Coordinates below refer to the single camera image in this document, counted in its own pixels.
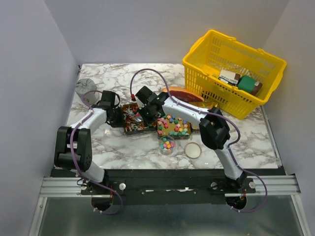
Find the metal candy scoop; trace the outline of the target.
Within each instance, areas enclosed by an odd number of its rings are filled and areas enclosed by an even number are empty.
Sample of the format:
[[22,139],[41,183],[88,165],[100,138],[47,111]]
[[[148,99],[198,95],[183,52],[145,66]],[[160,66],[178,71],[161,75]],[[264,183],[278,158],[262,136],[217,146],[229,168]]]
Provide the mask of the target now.
[[134,118],[134,121],[136,123],[143,123],[144,122],[144,120],[143,120],[143,118],[141,117],[140,114],[136,114],[133,118]]

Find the tin of lollipops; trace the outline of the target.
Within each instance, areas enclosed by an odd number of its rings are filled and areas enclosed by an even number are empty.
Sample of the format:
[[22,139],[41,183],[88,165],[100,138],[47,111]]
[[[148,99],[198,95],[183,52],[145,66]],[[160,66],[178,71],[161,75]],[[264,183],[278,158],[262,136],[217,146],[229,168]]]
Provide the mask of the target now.
[[127,136],[138,135],[142,133],[155,132],[157,130],[157,123],[154,122],[151,125],[143,123],[136,123],[134,116],[139,114],[137,103],[126,104],[122,106],[122,112],[124,116],[124,133]]

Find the tin of star candies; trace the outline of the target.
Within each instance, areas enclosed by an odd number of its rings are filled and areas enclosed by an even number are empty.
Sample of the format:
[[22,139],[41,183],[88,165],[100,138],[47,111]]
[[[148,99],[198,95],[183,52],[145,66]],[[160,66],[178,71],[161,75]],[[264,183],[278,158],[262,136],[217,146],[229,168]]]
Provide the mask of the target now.
[[191,124],[173,115],[164,115],[157,119],[157,136],[171,136],[175,140],[187,140],[191,136]]

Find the round jar lid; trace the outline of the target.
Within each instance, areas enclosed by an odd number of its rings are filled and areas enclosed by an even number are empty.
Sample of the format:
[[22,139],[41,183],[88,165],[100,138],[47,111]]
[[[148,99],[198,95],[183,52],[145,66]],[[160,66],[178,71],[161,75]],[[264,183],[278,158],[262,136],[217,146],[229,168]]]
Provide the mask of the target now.
[[197,159],[202,153],[202,149],[200,145],[195,142],[188,143],[185,146],[184,151],[185,151],[186,156],[191,159]]

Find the tin of popsicle gummies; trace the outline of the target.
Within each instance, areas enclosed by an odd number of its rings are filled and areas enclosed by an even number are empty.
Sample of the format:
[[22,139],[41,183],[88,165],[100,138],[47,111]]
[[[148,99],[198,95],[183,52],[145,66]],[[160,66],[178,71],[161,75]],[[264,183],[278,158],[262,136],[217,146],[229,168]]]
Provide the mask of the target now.
[[194,102],[193,105],[199,108],[207,108],[208,110],[211,110],[213,108],[219,108],[219,105],[217,102],[209,102],[209,101]]

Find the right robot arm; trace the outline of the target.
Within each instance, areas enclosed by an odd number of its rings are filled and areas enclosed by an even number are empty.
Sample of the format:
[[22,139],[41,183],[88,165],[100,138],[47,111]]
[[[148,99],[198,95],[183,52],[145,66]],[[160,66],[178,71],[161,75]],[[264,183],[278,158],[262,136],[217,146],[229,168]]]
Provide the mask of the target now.
[[183,102],[167,92],[159,95],[142,87],[135,95],[139,114],[147,124],[163,115],[172,115],[199,127],[202,143],[218,156],[226,176],[227,189],[233,193],[244,187],[247,177],[230,148],[229,121],[219,108],[208,110]]

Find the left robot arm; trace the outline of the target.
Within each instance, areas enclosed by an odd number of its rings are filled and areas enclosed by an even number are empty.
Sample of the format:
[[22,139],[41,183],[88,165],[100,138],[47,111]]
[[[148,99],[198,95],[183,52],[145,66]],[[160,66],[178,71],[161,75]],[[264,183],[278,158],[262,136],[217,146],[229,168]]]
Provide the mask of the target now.
[[89,106],[89,111],[71,126],[61,126],[57,130],[54,165],[93,180],[92,188],[98,194],[109,189],[105,170],[93,162],[92,134],[102,125],[113,128],[124,126],[120,96],[112,91],[101,92],[101,99]]

